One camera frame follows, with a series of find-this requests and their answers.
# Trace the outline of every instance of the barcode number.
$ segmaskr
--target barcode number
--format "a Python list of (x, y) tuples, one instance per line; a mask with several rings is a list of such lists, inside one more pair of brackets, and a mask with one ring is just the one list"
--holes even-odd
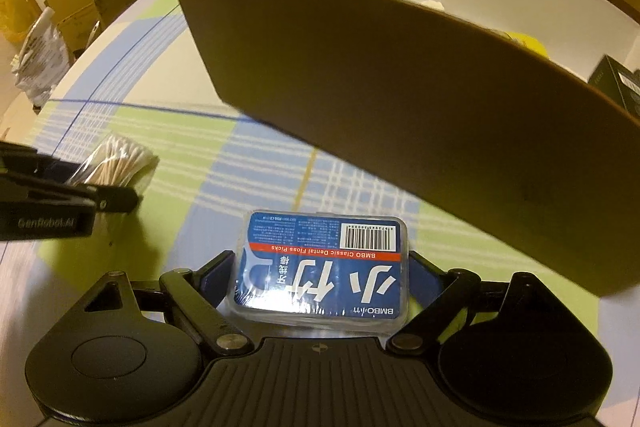
[(396, 227), (342, 223), (340, 226), (340, 248), (396, 251)]

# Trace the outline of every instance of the metal screw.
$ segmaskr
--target metal screw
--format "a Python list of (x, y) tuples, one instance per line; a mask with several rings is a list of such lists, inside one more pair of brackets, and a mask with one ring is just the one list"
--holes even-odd
[(400, 351), (413, 351), (422, 347), (422, 339), (413, 333), (398, 333), (391, 337), (391, 344)]
[(218, 344), (219, 347), (228, 351), (242, 349), (248, 342), (249, 339), (239, 333), (227, 333), (226, 335), (218, 337), (216, 340), (216, 344)]

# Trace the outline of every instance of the table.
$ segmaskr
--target table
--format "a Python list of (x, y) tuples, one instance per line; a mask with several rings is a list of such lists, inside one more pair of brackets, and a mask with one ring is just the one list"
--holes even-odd
[(393, 215), (410, 245), (443, 269), (483, 279), (532, 271), (614, 360), (602, 420), (629, 426), (640, 387), (640, 292), (602, 299), (463, 221), (292, 137), (247, 118), (217, 96), (177, 0), (139, 0), (75, 63), (28, 141), (81, 162), (114, 131), (160, 158), (144, 198), (109, 246), (91, 238), (0, 244), (0, 425), (41, 418), (24, 381), (34, 343), (102, 274), (152, 279), (198, 268), (238, 243), (256, 208)]

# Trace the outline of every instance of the open cardboard box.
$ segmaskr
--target open cardboard box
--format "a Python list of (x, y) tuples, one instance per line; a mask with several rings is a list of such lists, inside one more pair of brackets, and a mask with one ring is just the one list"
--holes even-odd
[(604, 54), (633, 68), (640, 15), (621, 0), (422, 1), (180, 4), (225, 102), (596, 295), (640, 282), (640, 124), (565, 69), (587, 78)]

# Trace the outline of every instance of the brown box side panel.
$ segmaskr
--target brown box side panel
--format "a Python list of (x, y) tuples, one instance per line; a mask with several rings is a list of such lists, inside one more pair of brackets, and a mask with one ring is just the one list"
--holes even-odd
[(597, 295), (640, 282), (640, 126), (562, 68), (401, 0), (180, 3), (225, 102)]

